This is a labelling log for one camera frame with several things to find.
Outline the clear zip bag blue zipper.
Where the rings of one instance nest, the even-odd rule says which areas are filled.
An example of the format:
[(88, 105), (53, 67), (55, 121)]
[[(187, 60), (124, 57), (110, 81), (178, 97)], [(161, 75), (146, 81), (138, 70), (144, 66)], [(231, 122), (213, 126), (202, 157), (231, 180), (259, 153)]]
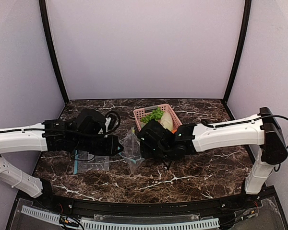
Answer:
[(134, 127), (127, 132), (120, 144), (124, 150), (119, 155), (127, 162), (131, 174), (134, 174), (144, 161), (141, 156), (140, 141), (135, 134)]

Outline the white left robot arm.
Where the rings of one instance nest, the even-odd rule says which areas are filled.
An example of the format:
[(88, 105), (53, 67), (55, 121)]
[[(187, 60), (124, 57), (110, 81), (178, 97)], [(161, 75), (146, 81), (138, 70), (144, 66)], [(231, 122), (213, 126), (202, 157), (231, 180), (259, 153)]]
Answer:
[(120, 126), (115, 111), (105, 115), (83, 109), (69, 120), (46, 120), (35, 125), (0, 129), (0, 180), (27, 193), (32, 198), (51, 197), (50, 182), (24, 173), (9, 163), (5, 153), (25, 151), (84, 151), (94, 156), (113, 157), (123, 151), (113, 132)]

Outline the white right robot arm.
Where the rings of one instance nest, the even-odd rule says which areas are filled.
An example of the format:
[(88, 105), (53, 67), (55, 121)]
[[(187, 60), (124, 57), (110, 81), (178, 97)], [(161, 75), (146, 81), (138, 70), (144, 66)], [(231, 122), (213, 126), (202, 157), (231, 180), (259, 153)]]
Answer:
[(202, 120), (198, 124), (181, 125), (175, 133), (152, 120), (144, 125), (137, 137), (143, 158), (165, 161), (180, 160), (211, 149), (257, 145), (255, 163), (243, 186), (246, 194), (256, 195), (275, 167), (288, 157), (288, 143), (277, 118), (286, 119), (272, 114), (268, 107), (262, 107), (259, 113), (246, 118), (220, 123)]

